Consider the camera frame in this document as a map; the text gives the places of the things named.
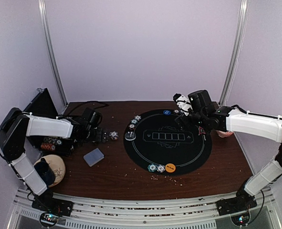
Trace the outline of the yellow big blind button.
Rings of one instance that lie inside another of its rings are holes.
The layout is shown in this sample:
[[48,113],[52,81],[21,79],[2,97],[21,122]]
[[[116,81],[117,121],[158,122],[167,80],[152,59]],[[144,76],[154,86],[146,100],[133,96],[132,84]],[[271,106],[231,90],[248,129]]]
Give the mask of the yellow big blind button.
[[168,172],[168,173],[174,173],[175,170],[176,170],[176,166],[172,163],[168,163],[165,165],[165,170]]

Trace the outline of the blue cream 10 chip stack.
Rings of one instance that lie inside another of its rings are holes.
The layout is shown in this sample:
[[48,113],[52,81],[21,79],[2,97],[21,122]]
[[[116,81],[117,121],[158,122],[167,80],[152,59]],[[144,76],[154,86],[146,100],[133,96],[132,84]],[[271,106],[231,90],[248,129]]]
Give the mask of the blue cream 10 chip stack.
[[119,138],[118,133],[116,131],[112,131],[109,133],[109,138],[111,140],[117,140]]

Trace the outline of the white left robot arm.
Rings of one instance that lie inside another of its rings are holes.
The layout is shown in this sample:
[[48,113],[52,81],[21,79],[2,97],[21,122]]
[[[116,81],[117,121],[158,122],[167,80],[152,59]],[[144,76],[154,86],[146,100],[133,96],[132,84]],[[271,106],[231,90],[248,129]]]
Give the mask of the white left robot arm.
[[104,143],[109,138],[109,132],[100,127],[101,121],[101,113],[90,108],[86,108],[82,115],[46,117],[14,107],[0,124],[0,155],[31,192],[39,196],[38,204],[45,211],[52,212],[57,202],[44,193],[48,186],[27,156],[26,142],[33,144],[32,137],[53,137],[78,143]]

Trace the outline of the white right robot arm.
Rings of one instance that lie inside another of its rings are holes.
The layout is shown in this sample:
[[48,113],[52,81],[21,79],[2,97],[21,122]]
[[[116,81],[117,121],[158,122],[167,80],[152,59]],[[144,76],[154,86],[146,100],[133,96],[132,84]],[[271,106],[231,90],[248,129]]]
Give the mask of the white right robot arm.
[[238,191],[238,196],[232,203],[236,210],[244,210],[251,203],[251,196],[282,175],[282,115],[252,113],[237,104],[216,106],[207,90],[198,90],[188,96],[175,94],[173,100],[182,112],[176,122],[183,130],[196,125],[205,133],[212,130],[243,133],[279,144],[276,156],[257,174],[251,176]]

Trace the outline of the blue small blind button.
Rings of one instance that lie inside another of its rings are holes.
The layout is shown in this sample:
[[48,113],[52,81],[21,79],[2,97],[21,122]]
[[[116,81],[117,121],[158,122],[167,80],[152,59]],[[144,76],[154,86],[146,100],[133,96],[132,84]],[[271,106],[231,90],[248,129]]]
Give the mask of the blue small blind button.
[[164,114],[164,115],[170,115],[171,112],[170,112],[169,110],[164,110],[164,111],[163,111],[163,114]]

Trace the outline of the blue playing card deck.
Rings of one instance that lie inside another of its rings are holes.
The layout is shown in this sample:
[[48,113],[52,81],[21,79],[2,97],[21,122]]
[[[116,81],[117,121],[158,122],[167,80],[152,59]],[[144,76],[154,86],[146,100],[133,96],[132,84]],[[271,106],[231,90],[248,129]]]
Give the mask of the blue playing card deck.
[[99,148],[92,150],[91,152],[87,153],[83,156],[83,159],[87,163],[88,166],[92,167],[93,165],[100,162],[104,159],[104,154],[101,152]]

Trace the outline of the red triangular all-in marker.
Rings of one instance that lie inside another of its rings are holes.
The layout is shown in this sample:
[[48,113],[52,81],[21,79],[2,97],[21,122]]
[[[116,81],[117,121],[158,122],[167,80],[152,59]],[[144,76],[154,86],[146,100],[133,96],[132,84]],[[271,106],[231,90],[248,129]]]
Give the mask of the red triangular all-in marker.
[[203,127],[199,126],[198,127],[198,135],[205,135],[206,131]]

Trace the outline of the clear acrylic dealer button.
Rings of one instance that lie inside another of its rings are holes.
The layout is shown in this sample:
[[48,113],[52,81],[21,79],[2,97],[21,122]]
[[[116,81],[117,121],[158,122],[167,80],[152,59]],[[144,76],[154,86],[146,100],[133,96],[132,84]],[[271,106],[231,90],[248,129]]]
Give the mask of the clear acrylic dealer button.
[[134,131],[128,131],[125,133],[125,140],[127,141],[133,141],[136,139],[136,134]]

